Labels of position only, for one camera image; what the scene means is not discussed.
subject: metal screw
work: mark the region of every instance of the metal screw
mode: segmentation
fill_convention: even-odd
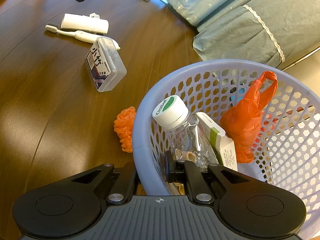
[[[205,201],[211,200],[212,197],[207,193],[201,193],[201,194],[198,194],[196,196],[196,199],[199,200],[199,201],[204,201],[205,202]]]
[[[113,202],[118,202],[124,199],[124,196],[118,193],[114,193],[108,196],[108,199]]]

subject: clear plastic box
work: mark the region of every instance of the clear plastic box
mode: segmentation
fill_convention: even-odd
[[[112,90],[127,73],[112,39],[108,37],[97,38],[85,61],[98,92]]]

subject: white paper roll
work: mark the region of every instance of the white paper roll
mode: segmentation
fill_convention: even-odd
[[[95,17],[66,13],[62,19],[61,28],[105,34],[108,32],[109,23],[107,20]]]

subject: white cardboard box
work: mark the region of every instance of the white cardboard box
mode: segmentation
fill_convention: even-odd
[[[219,164],[238,171],[233,140],[207,114],[198,112],[195,115],[204,129],[206,138],[218,153],[217,159]]]

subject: orange mesh scrubber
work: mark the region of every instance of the orange mesh scrubber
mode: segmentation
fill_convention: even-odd
[[[122,110],[114,122],[115,132],[120,138],[122,150],[128,153],[132,152],[132,127],[135,116],[136,109],[130,106]]]

